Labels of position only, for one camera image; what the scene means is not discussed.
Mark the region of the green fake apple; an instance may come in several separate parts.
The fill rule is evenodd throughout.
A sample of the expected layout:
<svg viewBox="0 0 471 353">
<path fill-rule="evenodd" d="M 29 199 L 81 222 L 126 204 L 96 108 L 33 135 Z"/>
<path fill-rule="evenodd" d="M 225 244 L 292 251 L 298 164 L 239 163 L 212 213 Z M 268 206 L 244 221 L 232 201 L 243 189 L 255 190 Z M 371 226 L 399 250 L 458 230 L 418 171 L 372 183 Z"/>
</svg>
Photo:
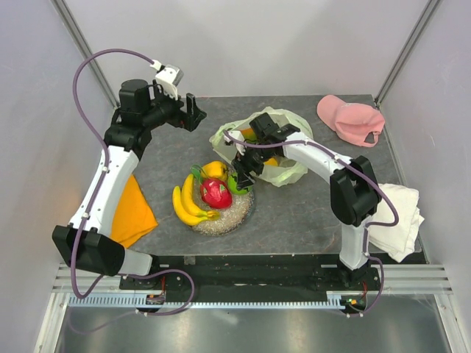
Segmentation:
<svg viewBox="0 0 471 353">
<path fill-rule="evenodd" d="M 252 190 L 252 186 L 238 189 L 237 176 L 238 175 L 236 172 L 233 172 L 231 173 L 231 175 L 229 175 L 227 179 L 227 186 L 228 186 L 229 191 L 233 195 L 244 195 L 244 194 L 249 193 Z"/>
</svg>

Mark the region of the red fake dragon fruit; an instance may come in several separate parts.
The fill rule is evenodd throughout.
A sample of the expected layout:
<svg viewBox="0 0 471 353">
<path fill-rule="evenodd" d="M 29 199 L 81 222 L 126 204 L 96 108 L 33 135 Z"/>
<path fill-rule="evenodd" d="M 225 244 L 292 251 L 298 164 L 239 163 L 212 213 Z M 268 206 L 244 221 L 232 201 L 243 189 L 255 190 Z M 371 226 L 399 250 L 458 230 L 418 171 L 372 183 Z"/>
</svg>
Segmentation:
<svg viewBox="0 0 471 353">
<path fill-rule="evenodd" d="M 233 197 L 228 189 L 227 180 L 223 182 L 220 179 L 207 179 L 200 165 L 192 165 L 191 173 L 199 183 L 200 196 L 206 205 L 217 210 L 231 207 Z"/>
</svg>

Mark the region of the yellow fake bell pepper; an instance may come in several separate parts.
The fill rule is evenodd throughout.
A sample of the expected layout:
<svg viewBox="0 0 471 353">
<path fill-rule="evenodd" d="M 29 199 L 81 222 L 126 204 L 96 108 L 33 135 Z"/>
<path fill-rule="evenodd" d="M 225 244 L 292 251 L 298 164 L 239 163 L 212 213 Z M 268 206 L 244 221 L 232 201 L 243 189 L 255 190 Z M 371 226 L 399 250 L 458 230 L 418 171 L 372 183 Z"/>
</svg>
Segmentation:
<svg viewBox="0 0 471 353">
<path fill-rule="evenodd" d="M 202 171 L 207 179 L 220 179 L 225 182 L 228 177 L 229 168 L 225 163 L 215 160 L 202 166 Z"/>
</svg>

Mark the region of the yellow fake lemon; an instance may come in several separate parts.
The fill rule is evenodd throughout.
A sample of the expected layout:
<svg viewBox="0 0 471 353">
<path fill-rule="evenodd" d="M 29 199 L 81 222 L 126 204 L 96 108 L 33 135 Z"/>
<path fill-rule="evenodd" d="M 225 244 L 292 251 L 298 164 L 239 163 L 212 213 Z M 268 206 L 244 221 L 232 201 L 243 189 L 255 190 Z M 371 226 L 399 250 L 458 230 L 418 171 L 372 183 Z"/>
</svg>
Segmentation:
<svg viewBox="0 0 471 353">
<path fill-rule="evenodd" d="M 268 159 L 267 161 L 264 162 L 265 165 L 270 165 L 270 166 L 278 166 L 278 161 L 272 157 Z"/>
</svg>

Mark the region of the translucent green plastic bag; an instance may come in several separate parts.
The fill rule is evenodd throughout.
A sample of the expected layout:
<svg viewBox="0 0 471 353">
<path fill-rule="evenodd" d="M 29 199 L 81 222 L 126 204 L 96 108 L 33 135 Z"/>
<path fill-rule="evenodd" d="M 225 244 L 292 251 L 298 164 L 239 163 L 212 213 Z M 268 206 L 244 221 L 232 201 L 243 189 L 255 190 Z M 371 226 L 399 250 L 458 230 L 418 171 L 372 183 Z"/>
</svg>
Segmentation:
<svg viewBox="0 0 471 353">
<path fill-rule="evenodd" d="M 266 107 L 259 112 L 253 113 L 250 117 L 244 120 L 238 120 L 220 126 L 209 139 L 215 153 L 217 153 L 225 162 L 230 164 L 236 155 L 237 149 L 234 145 L 228 146 L 225 144 L 223 131 L 242 131 L 249 129 L 250 121 L 263 113 L 268 113 L 270 118 L 279 126 L 293 124 L 308 137 L 313 137 L 311 126 L 303 117 L 289 110 Z M 293 160 L 285 157 L 275 157 L 275 160 L 277 161 L 277 165 L 265 163 L 263 172 L 260 176 L 257 176 L 254 173 L 252 173 L 252 175 L 265 182 L 271 183 L 275 187 L 282 187 L 284 185 L 297 182 L 303 175 L 308 173 L 308 169 L 304 165 Z"/>
</svg>

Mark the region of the yellow fake banana bunch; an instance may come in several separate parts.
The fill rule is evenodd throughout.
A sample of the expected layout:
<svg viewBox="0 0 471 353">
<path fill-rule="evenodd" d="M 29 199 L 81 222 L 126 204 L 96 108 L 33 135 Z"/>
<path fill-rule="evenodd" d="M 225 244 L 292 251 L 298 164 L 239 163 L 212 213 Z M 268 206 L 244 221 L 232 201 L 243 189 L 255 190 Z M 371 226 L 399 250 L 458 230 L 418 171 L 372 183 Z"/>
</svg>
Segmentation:
<svg viewBox="0 0 471 353">
<path fill-rule="evenodd" d="M 172 204 L 177 217 L 186 225 L 195 227 L 203 221 L 216 221 L 219 212 L 203 210 L 193 200 L 194 175 L 189 174 L 182 187 L 175 186 L 172 192 Z"/>
</svg>

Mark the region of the orange green fake mango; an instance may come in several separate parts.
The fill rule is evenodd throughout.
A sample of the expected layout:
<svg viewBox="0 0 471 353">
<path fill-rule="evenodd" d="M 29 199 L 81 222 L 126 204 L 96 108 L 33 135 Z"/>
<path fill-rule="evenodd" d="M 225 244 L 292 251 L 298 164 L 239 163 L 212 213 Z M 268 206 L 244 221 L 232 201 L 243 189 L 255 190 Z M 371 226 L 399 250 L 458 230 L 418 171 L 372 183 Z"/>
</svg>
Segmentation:
<svg viewBox="0 0 471 353">
<path fill-rule="evenodd" d="M 256 143 L 258 138 L 257 135 L 255 134 L 254 130 L 252 128 L 247 128 L 241 130 L 241 134 L 244 138 L 245 141 L 248 141 L 249 143 Z"/>
</svg>

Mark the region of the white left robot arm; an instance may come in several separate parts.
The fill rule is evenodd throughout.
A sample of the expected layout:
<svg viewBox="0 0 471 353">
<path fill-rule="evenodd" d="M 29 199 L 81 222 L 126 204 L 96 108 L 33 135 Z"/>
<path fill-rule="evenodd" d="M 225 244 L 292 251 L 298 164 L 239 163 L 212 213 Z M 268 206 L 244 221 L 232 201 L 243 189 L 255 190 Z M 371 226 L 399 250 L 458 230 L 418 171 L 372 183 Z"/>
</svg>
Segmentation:
<svg viewBox="0 0 471 353">
<path fill-rule="evenodd" d="M 126 249 L 110 237 L 116 208 L 152 130 L 170 124 L 192 132 L 206 113 L 193 94 L 173 99 L 164 93 L 163 84 L 142 79 L 123 82 L 119 100 L 110 127 L 99 139 L 105 149 L 91 186 L 68 225 L 54 228 L 52 240 L 70 268 L 109 277 L 133 274 L 140 285 L 153 289 L 162 278 L 154 267 L 158 258 Z"/>
</svg>

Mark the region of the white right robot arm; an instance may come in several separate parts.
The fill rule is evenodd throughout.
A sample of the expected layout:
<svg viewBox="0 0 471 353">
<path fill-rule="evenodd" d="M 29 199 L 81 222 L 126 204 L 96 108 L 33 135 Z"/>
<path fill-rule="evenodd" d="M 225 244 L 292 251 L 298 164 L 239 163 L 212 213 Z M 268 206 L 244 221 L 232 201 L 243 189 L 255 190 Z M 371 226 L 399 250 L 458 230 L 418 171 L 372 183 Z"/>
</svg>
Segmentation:
<svg viewBox="0 0 471 353">
<path fill-rule="evenodd" d="M 351 290 L 364 280 L 361 270 L 368 262 L 364 249 L 366 222 L 375 214 L 381 196 L 371 163 L 363 156 L 351 158 L 324 147 L 293 124 L 279 126 L 263 113 L 249 123 L 255 134 L 250 143 L 239 130 L 224 132 L 224 142 L 237 148 L 231 165 L 236 190 L 255 184 L 272 157 L 285 157 L 320 176 L 330 188 L 330 208 L 341 223 L 343 265 L 337 271 L 340 286 Z"/>
</svg>

